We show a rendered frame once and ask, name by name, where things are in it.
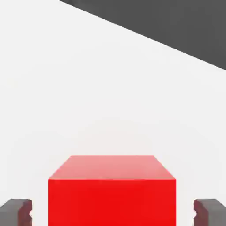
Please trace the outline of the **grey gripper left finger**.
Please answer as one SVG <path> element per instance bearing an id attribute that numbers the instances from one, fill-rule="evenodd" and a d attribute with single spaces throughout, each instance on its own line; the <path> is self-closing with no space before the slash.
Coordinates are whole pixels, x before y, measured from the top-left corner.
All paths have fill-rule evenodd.
<path id="1" fill-rule="evenodd" d="M 0 226 L 32 226 L 32 200 L 9 199 L 0 207 Z"/>

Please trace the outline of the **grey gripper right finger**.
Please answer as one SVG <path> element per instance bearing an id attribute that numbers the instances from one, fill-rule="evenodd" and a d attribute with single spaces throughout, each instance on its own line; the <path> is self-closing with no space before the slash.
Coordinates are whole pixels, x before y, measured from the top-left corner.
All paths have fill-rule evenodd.
<path id="1" fill-rule="evenodd" d="M 217 199 L 195 199 L 194 226 L 226 226 L 226 207 Z"/>

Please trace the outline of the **small red cube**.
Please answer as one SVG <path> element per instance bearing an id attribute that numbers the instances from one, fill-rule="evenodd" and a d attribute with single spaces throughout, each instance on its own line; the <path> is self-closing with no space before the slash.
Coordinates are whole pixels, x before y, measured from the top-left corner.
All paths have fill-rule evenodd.
<path id="1" fill-rule="evenodd" d="M 71 156 L 48 179 L 48 226 L 176 226 L 176 179 L 154 156 Z"/>

